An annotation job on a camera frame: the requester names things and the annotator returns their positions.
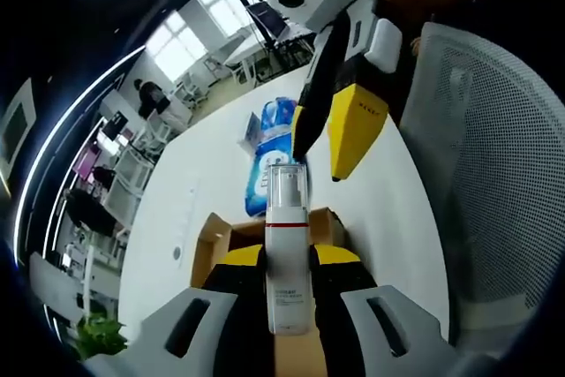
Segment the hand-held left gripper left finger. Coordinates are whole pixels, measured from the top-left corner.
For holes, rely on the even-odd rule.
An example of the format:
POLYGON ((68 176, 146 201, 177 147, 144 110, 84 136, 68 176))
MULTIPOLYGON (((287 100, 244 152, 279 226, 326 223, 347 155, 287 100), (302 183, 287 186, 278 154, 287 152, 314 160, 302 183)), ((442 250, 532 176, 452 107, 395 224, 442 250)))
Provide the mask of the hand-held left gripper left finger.
POLYGON ((114 355, 86 362, 93 376, 272 376, 263 245, 228 252, 201 288, 189 288, 140 325, 114 355))

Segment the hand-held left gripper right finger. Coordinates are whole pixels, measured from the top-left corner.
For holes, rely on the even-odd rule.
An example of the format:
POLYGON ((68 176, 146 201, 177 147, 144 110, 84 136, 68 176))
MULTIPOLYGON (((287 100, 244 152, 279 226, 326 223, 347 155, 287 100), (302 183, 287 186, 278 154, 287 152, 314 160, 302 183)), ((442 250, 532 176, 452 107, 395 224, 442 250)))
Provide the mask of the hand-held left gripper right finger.
POLYGON ((487 355, 457 350, 426 309, 377 285, 360 258, 310 249, 315 324, 330 376, 487 376, 487 355))

